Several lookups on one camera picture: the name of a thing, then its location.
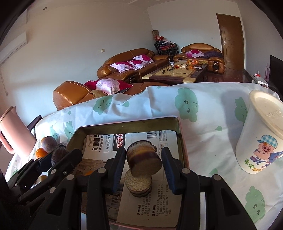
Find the cork coaster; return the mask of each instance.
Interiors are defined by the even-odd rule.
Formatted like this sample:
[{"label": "cork coaster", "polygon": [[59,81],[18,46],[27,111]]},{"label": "cork coaster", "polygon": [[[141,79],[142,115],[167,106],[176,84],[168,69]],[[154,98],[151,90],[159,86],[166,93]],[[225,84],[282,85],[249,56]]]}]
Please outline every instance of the cork coaster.
[{"label": "cork coaster", "polygon": [[124,181],[130,193],[136,197],[146,196],[152,188],[151,176],[133,177],[130,170],[126,172]]}]

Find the newspaper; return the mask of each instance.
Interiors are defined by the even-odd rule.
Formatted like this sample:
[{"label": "newspaper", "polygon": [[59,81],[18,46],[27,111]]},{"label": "newspaper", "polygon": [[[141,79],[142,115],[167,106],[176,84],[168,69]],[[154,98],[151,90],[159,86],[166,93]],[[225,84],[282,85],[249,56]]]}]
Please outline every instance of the newspaper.
[{"label": "newspaper", "polygon": [[[176,132],[170,130],[114,135],[87,135],[84,141],[83,159],[74,171],[76,176],[103,167],[115,157],[119,147],[127,149],[133,142],[148,140],[161,150],[168,147],[174,158],[179,159]],[[137,198],[124,186],[124,175],[129,170],[125,162],[120,186],[114,195],[105,195],[108,218],[112,222],[143,227],[175,227],[181,205],[181,195],[173,195],[168,187],[163,167],[152,176],[152,191],[146,197]],[[86,213],[86,193],[82,197],[82,212]]]}]

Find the coffee table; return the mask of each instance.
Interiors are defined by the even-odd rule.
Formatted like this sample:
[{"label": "coffee table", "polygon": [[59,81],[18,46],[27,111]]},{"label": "coffee table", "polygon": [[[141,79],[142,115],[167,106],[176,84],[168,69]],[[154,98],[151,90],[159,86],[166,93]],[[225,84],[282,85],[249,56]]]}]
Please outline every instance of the coffee table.
[{"label": "coffee table", "polygon": [[[179,60],[175,64],[185,64],[186,61]],[[194,83],[194,82],[206,82],[207,81],[207,68],[208,64],[198,65],[202,66],[203,69],[174,69],[169,70],[170,64],[163,66],[150,74],[142,77],[144,81],[157,81],[168,85],[176,85],[182,83]]]}]

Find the pink mug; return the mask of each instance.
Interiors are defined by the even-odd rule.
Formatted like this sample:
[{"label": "pink mug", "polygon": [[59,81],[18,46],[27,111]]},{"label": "pink mug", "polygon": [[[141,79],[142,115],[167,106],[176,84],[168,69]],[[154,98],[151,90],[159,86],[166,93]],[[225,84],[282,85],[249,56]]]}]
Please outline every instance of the pink mug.
[{"label": "pink mug", "polygon": [[11,106],[0,118],[0,141],[9,153],[22,159],[33,150],[37,140],[17,115],[16,107]]}]

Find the white cup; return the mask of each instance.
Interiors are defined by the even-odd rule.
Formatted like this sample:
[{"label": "white cup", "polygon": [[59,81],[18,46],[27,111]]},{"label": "white cup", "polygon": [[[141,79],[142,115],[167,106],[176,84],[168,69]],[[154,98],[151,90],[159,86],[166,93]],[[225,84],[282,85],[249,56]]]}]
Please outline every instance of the white cup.
[{"label": "white cup", "polygon": [[249,99],[236,158],[243,170],[256,174],[283,156],[283,102],[260,90],[251,91]]}]

